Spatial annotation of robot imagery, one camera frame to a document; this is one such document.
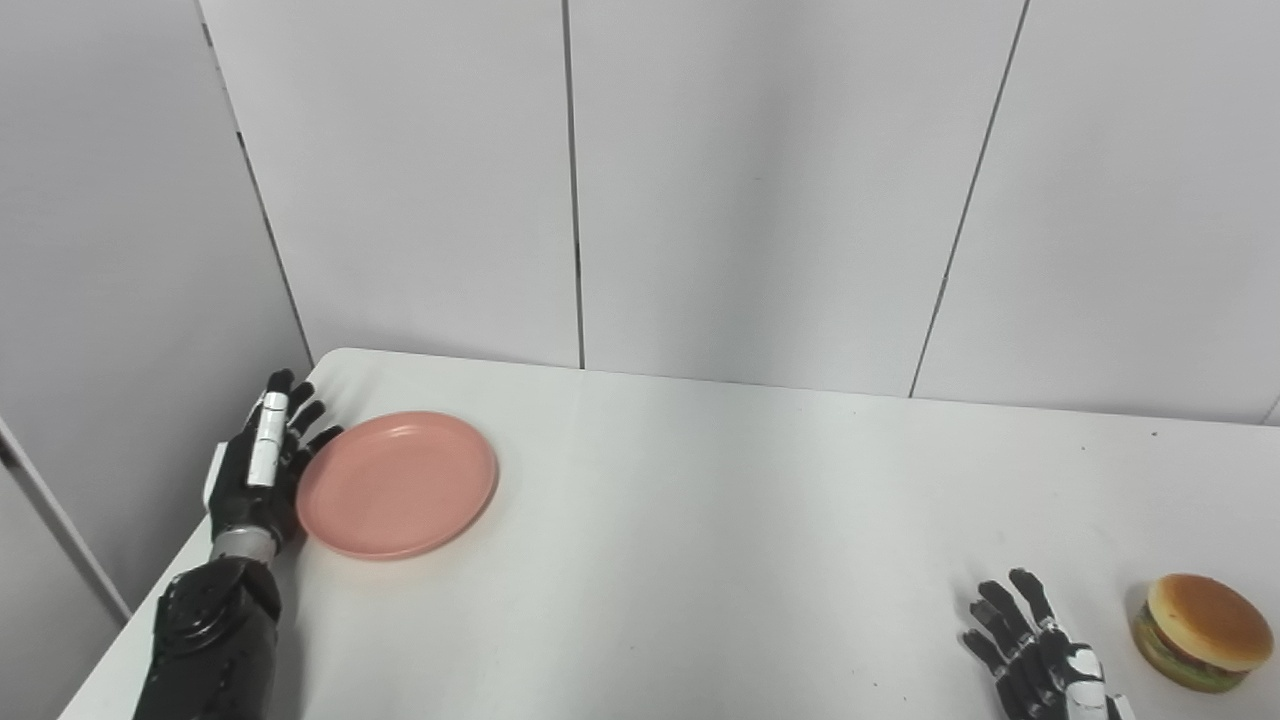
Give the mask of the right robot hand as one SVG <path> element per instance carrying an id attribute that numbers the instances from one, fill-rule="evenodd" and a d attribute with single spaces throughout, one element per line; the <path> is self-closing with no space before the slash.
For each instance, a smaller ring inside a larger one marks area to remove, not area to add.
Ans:
<path id="1" fill-rule="evenodd" d="M 960 635 L 989 674 L 1005 717 L 1133 719 L 1128 697 L 1108 691 L 1094 648 L 1065 632 L 1041 579 L 1014 568 L 1007 583 L 1029 612 L 1004 583 L 984 580 L 968 606 L 977 626 Z"/>

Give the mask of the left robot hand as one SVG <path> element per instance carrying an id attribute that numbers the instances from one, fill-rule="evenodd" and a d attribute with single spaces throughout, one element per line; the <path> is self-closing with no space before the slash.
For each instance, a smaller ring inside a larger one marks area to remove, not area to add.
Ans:
<path id="1" fill-rule="evenodd" d="M 314 383 L 274 372 L 246 423 L 214 454 L 205 482 L 211 559 L 269 565 L 300 533 L 297 497 L 305 470 L 344 428 L 314 430 L 326 406 Z"/>

